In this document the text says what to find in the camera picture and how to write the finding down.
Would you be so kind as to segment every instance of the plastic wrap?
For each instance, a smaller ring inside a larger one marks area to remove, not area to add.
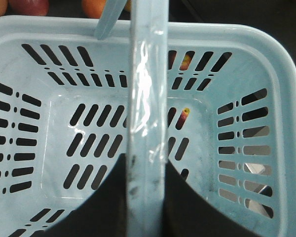
[[[127,236],[160,236],[166,156],[167,1],[134,1]]]

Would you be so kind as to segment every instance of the basket handle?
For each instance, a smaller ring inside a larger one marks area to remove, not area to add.
[[[133,0],[127,237],[160,237],[167,162],[168,0]]]
[[[94,36],[98,40],[104,40],[108,37],[113,26],[118,20],[127,0],[107,0],[102,16],[99,20]]]

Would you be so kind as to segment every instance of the light blue basket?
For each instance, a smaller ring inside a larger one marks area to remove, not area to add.
[[[130,23],[118,21],[104,40],[94,25],[0,18],[0,237],[29,237],[66,217],[126,152]],[[250,27],[186,23],[169,23],[168,51],[170,161],[232,220],[296,237],[288,53]],[[185,54],[192,61],[182,71]]]

